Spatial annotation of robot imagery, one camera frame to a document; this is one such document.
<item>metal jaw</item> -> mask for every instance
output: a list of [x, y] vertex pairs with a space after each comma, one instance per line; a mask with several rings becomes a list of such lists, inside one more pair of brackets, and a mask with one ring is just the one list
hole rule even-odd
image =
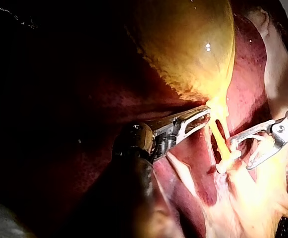
[[288, 111], [284, 118], [277, 121], [269, 120], [261, 124], [255, 125], [235, 136], [230, 137], [229, 142], [230, 144], [239, 144], [246, 139], [256, 138], [254, 135], [261, 131], [272, 136], [275, 143], [271, 150], [250, 161], [246, 167], [248, 170], [254, 169], [258, 165], [275, 155], [288, 143]]
[[165, 155], [170, 148], [179, 144], [194, 132], [203, 128], [210, 120], [210, 112], [209, 107], [199, 106], [158, 120], [145, 121], [154, 135], [153, 161]]

